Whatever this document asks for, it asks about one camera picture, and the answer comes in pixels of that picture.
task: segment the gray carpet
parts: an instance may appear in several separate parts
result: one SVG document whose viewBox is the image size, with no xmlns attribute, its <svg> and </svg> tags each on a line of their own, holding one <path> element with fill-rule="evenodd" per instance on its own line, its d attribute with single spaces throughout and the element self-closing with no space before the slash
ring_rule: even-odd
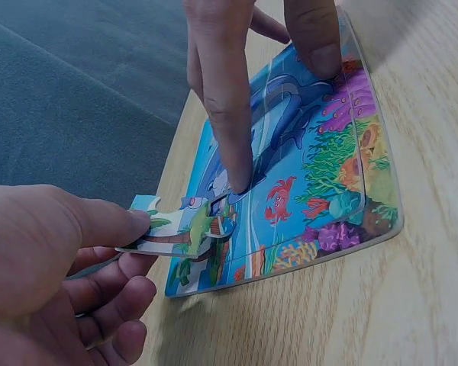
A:
<svg viewBox="0 0 458 366">
<path fill-rule="evenodd" d="M 128 207 L 156 192 L 174 132 L 0 25 L 0 184 L 50 183 Z"/>
<path fill-rule="evenodd" d="M 0 0 L 0 24 L 178 123 L 189 92 L 181 0 Z"/>
</svg>

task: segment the hand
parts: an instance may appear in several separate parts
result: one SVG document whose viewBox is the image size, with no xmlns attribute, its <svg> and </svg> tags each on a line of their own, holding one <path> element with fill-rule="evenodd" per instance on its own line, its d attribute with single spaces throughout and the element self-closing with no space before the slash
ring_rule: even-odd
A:
<svg viewBox="0 0 458 366">
<path fill-rule="evenodd" d="M 0 186 L 0 364 L 133 364 L 156 293 L 145 278 L 155 257 L 124 253 L 64 278 L 114 257 L 149 224 L 147 213 L 59 188 Z M 19 329 L 4 326 L 24 316 Z"/>
<path fill-rule="evenodd" d="M 218 141 L 231 187 L 251 179 L 250 86 L 247 31 L 293 43 L 303 63 L 327 79 L 340 69 L 337 13 L 333 0 L 285 0 L 285 27 L 254 6 L 254 0 L 184 0 L 189 26 L 187 74 Z"/>
</svg>

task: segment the wooden table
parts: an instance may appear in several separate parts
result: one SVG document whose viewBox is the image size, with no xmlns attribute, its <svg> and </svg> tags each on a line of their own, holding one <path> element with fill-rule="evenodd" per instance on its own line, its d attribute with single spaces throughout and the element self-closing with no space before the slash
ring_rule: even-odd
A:
<svg viewBox="0 0 458 366">
<path fill-rule="evenodd" d="M 281 0 L 258 5 L 283 20 Z M 458 364 L 458 0 L 346 0 L 397 165 L 405 228 L 321 265 L 186 299 L 163 295 L 139 364 Z M 250 34 L 250 74 L 282 46 Z M 206 114 L 183 111 L 159 195 L 176 209 Z"/>
</svg>

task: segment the red crab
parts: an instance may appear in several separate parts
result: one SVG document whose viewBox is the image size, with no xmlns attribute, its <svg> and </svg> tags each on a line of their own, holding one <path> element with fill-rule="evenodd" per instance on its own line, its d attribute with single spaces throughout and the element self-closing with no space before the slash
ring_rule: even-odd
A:
<svg viewBox="0 0 458 366">
<path fill-rule="evenodd" d="M 270 220 L 270 225 L 275 225 L 279 221 L 285 221 L 290 217 L 291 214 L 287 211 L 287 202 L 289 202 L 290 188 L 292 188 L 293 181 L 296 179 L 297 177 L 294 176 L 288 178 L 287 181 L 280 179 L 276 182 L 278 184 L 268 193 L 266 201 L 270 198 L 275 198 L 273 202 L 275 210 L 272 210 L 271 207 L 265 209 L 265 219 Z"/>
</svg>

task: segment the purple coral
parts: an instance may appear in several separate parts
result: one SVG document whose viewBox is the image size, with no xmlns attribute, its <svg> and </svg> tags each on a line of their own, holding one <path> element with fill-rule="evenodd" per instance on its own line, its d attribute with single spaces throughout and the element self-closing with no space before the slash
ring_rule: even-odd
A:
<svg viewBox="0 0 458 366">
<path fill-rule="evenodd" d="M 339 78 L 334 84 L 334 90 L 336 92 L 333 95 L 324 97 L 324 101 L 329 104 L 322 111 L 323 117 L 332 114 L 332 118 L 319 127 L 319 133 L 344 130 L 351 123 L 352 112 L 354 117 L 358 118 L 369 117 L 376 113 L 375 101 L 364 69 L 359 69 L 347 76 L 347 87 Z"/>
<path fill-rule="evenodd" d="M 313 242 L 319 236 L 319 230 L 312 229 L 311 227 L 306 226 L 305 231 L 302 234 L 302 240 L 305 242 Z"/>
<path fill-rule="evenodd" d="M 356 229 L 345 222 L 331 223 L 319 230 L 318 241 L 326 252 L 335 252 L 360 244 L 360 237 Z"/>
</svg>

